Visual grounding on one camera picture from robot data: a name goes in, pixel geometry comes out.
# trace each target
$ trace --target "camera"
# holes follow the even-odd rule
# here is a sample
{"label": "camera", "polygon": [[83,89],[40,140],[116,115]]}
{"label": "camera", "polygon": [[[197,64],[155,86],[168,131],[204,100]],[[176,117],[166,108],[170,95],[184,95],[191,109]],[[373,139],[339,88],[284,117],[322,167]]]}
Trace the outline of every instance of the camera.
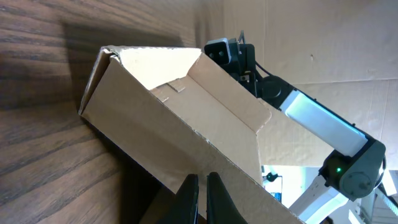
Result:
{"label": "camera", "polygon": [[227,38],[211,40],[205,45],[205,54],[218,65],[226,65],[231,61],[231,52]]}

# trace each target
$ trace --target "wood grain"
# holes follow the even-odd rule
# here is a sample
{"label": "wood grain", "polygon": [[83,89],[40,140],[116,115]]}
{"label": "wood grain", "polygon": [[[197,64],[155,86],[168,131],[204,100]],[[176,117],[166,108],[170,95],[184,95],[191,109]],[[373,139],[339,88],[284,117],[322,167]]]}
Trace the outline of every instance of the wood grain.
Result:
{"label": "wood grain", "polygon": [[138,223],[160,184],[77,107],[103,45],[202,47],[222,0],[0,0],[0,223]]}

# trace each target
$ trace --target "open cardboard box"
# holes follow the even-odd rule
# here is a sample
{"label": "open cardboard box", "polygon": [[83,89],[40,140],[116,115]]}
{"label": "open cardboard box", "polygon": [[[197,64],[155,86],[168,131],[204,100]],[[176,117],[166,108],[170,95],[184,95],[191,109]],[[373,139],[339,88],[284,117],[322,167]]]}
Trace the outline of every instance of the open cardboard box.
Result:
{"label": "open cardboard box", "polygon": [[172,192],[218,172],[249,223],[300,223],[262,183],[257,133],[264,105],[200,49],[103,47],[79,114]]}

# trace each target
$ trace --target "robotic arm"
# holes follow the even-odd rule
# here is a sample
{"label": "robotic arm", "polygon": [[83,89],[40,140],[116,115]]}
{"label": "robotic arm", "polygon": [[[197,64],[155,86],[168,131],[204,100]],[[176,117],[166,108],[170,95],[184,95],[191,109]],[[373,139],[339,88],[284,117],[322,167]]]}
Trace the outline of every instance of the robotic arm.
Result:
{"label": "robotic arm", "polygon": [[[254,46],[238,40],[211,40],[205,53],[247,91],[281,111],[335,150],[325,159],[306,192],[290,207],[307,223],[320,223],[344,205],[369,195],[386,168],[383,143],[366,134],[285,80],[263,69],[255,59]],[[256,66],[267,77],[262,77]]]}

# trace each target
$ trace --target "wooden table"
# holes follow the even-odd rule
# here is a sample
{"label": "wooden table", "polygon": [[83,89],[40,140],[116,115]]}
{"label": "wooden table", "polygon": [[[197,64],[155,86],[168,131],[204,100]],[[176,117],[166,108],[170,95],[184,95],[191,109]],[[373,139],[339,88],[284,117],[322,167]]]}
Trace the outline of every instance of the wooden table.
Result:
{"label": "wooden table", "polygon": [[0,223],[137,223],[160,184],[76,111],[96,54],[222,36],[222,0],[0,0]]}

